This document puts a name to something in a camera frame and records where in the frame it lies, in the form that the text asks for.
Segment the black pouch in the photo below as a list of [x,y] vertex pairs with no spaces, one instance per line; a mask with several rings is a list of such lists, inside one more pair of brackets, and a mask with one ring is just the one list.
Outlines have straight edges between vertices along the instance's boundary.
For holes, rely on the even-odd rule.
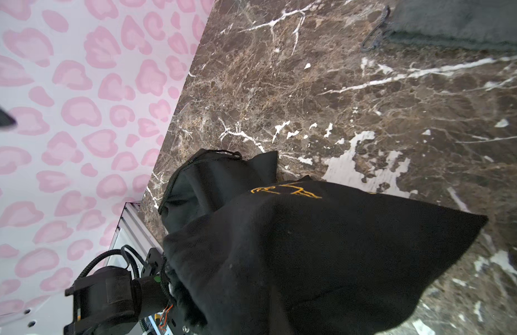
[[487,223],[340,184],[256,188],[164,239],[210,334],[375,334],[402,324]]
[[236,196],[277,182],[278,153],[245,160],[240,152],[200,149],[171,176],[159,205],[168,233],[216,212]]

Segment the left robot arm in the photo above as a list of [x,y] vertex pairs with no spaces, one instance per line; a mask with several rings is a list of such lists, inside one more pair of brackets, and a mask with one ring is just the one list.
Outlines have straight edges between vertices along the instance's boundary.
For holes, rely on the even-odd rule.
[[64,334],[177,334],[180,320],[163,261],[156,248],[142,257],[128,245],[98,255],[64,292],[73,299]]

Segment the grey hair dryer pouch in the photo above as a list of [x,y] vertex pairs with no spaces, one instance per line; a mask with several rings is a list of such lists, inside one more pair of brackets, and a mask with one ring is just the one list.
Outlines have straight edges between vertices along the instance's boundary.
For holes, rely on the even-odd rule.
[[361,43],[517,52],[517,1],[398,1]]

